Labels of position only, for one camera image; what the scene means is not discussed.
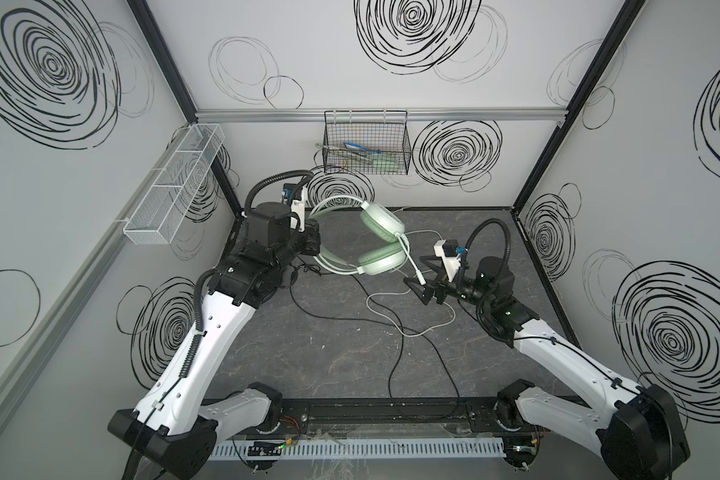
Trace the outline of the mint green headphones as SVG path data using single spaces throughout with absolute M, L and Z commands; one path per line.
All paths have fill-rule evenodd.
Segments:
M 362 252 L 356 251 L 353 260 L 342 258 L 323 245 L 312 260 L 338 276 L 377 276 L 402 267 L 410 259 L 406 226 L 380 203 L 353 194 L 333 194 L 316 201 L 310 207 L 308 218 L 317 220 L 350 207 L 359 210 L 359 222 L 367 232 L 365 240 L 369 240 L 370 245 Z

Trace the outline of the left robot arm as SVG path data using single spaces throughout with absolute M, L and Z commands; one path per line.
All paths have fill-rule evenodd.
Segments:
M 282 395 L 264 384 L 214 403 L 204 399 L 232 343 L 279 290 L 286 268 L 320 250 L 317 224 L 293 206 L 305 199 L 313 176 L 286 171 L 249 191 L 234 242 L 195 282 L 190 331 L 148 393 L 109 422 L 109 432 L 130 449 L 123 478 L 135 478 L 147 458 L 177 479 L 190 479 L 219 443 L 249 428 L 277 427 Z

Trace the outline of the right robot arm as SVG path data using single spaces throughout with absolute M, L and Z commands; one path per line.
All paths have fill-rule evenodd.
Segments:
M 501 229 L 503 252 L 483 258 L 468 277 L 469 244 L 488 226 Z M 496 395 L 497 423 L 507 431 L 524 425 L 550 430 L 594 453 L 619 479 L 671 478 L 691 456 L 673 397 L 601 364 L 516 299 L 511 233 L 504 221 L 483 221 L 467 241 L 436 243 L 434 254 L 420 259 L 433 277 L 416 273 L 405 284 L 423 304 L 455 299 L 490 338 L 543 366 L 579 398 L 566 400 L 518 379 Z

